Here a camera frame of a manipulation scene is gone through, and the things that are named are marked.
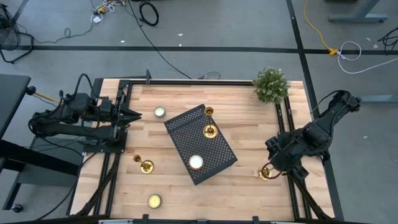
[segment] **black desk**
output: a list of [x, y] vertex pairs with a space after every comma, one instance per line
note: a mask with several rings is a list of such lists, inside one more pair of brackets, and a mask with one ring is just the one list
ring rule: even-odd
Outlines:
[[[29, 82], [30, 77], [27, 76], [0, 74], [0, 173], [3, 169], [18, 172], [6, 203], [2, 207], [3, 210], [12, 208], [21, 184], [70, 186], [76, 179], [82, 160], [81, 157], [76, 157], [75, 154], [73, 155], [74, 157], [68, 156], [68, 153], [71, 152], [62, 149], [44, 151], [43, 153], [32, 150], [34, 145], [46, 143], [41, 140], [34, 141], [30, 149], [26, 149], [2, 139], [26, 93]], [[50, 142], [59, 141], [56, 138], [47, 140]], [[75, 149], [83, 147], [78, 143], [72, 146]], [[54, 177], [59, 172], [69, 175], [66, 175], [61, 181], [54, 181]]]
[[0, 139], [21, 103], [30, 77], [0, 74]]

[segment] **yellow cable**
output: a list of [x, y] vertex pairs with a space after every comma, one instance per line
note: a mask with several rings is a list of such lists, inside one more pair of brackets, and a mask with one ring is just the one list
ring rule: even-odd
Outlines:
[[336, 54], [337, 51], [338, 51], [338, 49], [333, 49], [333, 48], [327, 46], [327, 44], [326, 44], [325, 41], [323, 40], [322, 33], [321, 33], [317, 28], [315, 28], [315, 27], [311, 24], [311, 22], [308, 20], [308, 17], [307, 17], [307, 4], [308, 4], [308, 0], [305, 1], [305, 5], [304, 5], [304, 17], [305, 17], [305, 20], [307, 21], [307, 23], [310, 25], [310, 27], [311, 27], [312, 29], [314, 29], [315, 31], [318, 32], [318, 34], [319, 34], [319, 36], [320, 36], [320, 38], [321, 38], [321, 40], [322, 40], [323, 45], [329, 50], [329, 55], [332, 56], [332, 55]]
[[58, 100], [56, 100], [54, 98], [51, 98], [49, 96], [46, 96], [44, 94], [41, 94], [41, 93], [35, 92], [35, 95], [40, 96], [40, 97], [45, 98], [45, 99], [48, 99], [48, 100], [51, 100], [52, 102], [60, 103]]

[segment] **chair wheel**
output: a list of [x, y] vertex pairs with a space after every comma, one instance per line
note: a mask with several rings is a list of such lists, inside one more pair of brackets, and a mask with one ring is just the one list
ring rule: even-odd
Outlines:
[[11, 210], [14, 211], [15, 213], [20, 213], [23, 211], [24, 207], [20, 204], [12, 204]]

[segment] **white cable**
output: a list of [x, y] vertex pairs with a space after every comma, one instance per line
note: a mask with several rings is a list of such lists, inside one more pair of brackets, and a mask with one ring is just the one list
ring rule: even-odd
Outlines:
[[[118, 6], [118, 5], [121, 5], [121, 4], [124, 6], [124, 5], [126, 4], [125, 1], [123, 1], [123, 0], [119, 0], [119, 2], [121, 2], [121, 3], [118, 3], [118, 2], [116, 2], [115, 0], [110, 0], [110, 1], [104, 0], [103, 3], [102, 3], [101, 5], [99, 5], [99, 6], [97, 6], [97, 7], [95, 8], [95, 12], [98, 11], [98, 9], [101, 8], [101, 7], [105, 7], [105, 8], [107, 8], [109, 11], [114, 12], [114, 6]], [[98, 17], [98, 18], [99, 18], [99, 21], [95, 22], [95, 21], [93, 20], [93, 17], [94, 17], [94, 16], [99, 16], [99, 17]], [[94, 14], [94, 13], [92, 13], [91, 18], [90, 18], [90, 22], [91, 22], [91, 23], [99, 23], [99, 22], [101, 22], [103, 19], [104, 19], [104, 15], [103, 15], [102, 13], [98, 13], [97, 15]]]
[[[357, 45], [357, 46], [359, 47], [359, 55], [358, 55], [358, 57], [356, 57], [356, 58], [354, 58], [354, 59], [350, 59], [350, 58], [347, 58], [347, 57], [345, 57], [345, 56], [343, 55], [343, 47], [344, 47], [344, 45], [347, 44], [347, 43], [351, 43], [351, 44]], [[379, 64], [379, 65], [375, 65], [375, 66], [369, 67], [369, 68], [364, 69], [364, 70], [362, 70], [362, 71], [358, 71], [358, 72], [347, 72], [345, 69], [343, 69], [343, 66], [341, 66], [340, 57], [341, 57], [341, 59], [343, 59], [343, 60], [348, 60], [348, 61], [350, 61], [350, 62], [354, 62], [354, 61], [358, 60], [358, 59], [361, 57], [361, 55], [362, 55], [362, 48], [361, 48], [361, 46], [359, 46], [359, 44], [357, 44], [356, 42], [353, 42], [353, 41], [346, 41], [346, 42], [344, 42], [343, 45], [340, 47], [340, 51], [337, 52], [337, 54], [339, 55], [339, 56], [337, 57], [338, 65], [340, 66], [340, 68], [342, 69], [342, 71], [344, 71], [345, 73], [348, 73], [348, 74], [352, 74], [352, 75], [353, 75], [353, 74], [363, 73], [363, 72], [366, 72], [366, 71], [368, 71], [368, 70], [370, 70], [370, 69], [377, 68], [377, 67], [380, 67], [381, 65], [385, 65], [385, 64], [388, 64], [388, 63], [391, 63], [391, 62], [393, 62], [393, 61], [398, 60], [398, 58], [395, 58], [395, 59], [392, 59], [392, 60], [390, 60], [390, 61], [388, 61], [388, 62], [384, 62], [384, 63], [381, 63], [381, 64]]]

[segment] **desk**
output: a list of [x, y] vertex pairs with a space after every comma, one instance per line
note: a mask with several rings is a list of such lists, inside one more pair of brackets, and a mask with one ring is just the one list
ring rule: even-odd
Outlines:
[[[103, 80], [100, 95], [115, 98], [118, 83], [118, 79]], [[275, 136], [280, 128], [275, 105], [260, 102], [253, 90], [249, 85], [134, 84], [129, 108], [142, 113], [142, 119], [128, 128], [111, 218], [141, 218], [146, 213], [150, 219], [252, 220], [258, 216], [260, 220], [293, 220], [287, 178], [261, 180], [257, 176], [268, 157], [265, 140]], [[311, 119], [302, 82], [291, 83], [289, 98], [295, 126], [302, 127]], [[214, 108], [213, 119], [238, 161], [194, 186], [163, 122], [202, 103]], [[165, 118], [154, 116], [156, 106], [166, 109]], [[282, 112], [287, 121], [287, 113], [284, 109]], [[132, 159], [136, 154], [154, 162], [153, 173], [140, 172], [139, 164]], [[78, 212], [97, 188], [103, 156], [95, 155], [81, 169], [71, 214]], [[302, 163], [310, 173], [306, 178], [309, 192], [326, 214], [333, 216], [321, 160], [305, 157]], [[162, 197], [157, 209], [147, 206], [152, 194]], [[100, 213], [104, 213], [105, 199], [106, 196]], [[298, 202], [303, 217], [301, 197]]]
[[25, 96], [30, 77], [23, 75], [3, 75], [0, 74], [0, 139], [6, 132], [12, 117], [23, 97]]

